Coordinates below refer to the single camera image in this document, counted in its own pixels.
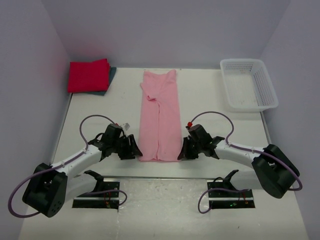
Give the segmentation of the pink t shirt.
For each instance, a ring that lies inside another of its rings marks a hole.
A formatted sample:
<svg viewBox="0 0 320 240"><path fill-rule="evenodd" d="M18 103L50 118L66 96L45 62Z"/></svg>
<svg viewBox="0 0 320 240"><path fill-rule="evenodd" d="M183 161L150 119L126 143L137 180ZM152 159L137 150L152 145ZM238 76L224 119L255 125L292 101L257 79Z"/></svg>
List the pink t shirt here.
<svg viewBox="0 0 320 240"><path fill-rule="evenodd" d="M175 69L143 73L138 147L141 162L177 162L182 127Z"/></svg>

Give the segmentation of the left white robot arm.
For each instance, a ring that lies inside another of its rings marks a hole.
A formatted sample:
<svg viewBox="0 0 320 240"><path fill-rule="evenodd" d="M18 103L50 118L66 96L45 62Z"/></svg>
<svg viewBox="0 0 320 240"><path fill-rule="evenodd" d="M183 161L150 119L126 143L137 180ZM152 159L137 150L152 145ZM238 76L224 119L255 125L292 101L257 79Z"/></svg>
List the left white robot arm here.
<svg viewBox="0 0 320 240"><path fill-rule="evenodd" d="M29 180L22 201L48 218L56 215L65 202L78 196L109 195L116 189L107 189L104 177L90 170L111 154L121 160L131 160L143 154L134 135L114 123L105 132L86 143L83 150L53 165L39 164Z"/></svg>

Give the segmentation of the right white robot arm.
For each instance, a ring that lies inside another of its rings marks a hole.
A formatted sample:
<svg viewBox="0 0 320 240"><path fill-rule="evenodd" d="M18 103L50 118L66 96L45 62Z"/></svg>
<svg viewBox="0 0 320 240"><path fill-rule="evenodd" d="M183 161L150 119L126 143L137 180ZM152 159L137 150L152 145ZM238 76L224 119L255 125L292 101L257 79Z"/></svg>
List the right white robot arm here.
<svg viewBox="0 0 320 240"><path fill-rule="evenodd" d="M274 144L263 148L234 145L221 136L211 137L200 124L189 122L189 136L183 138L179 160L195 160L199 154L214 159L233 161L252 168L262 189L280 199L298 180L300 172Z"/></svg>

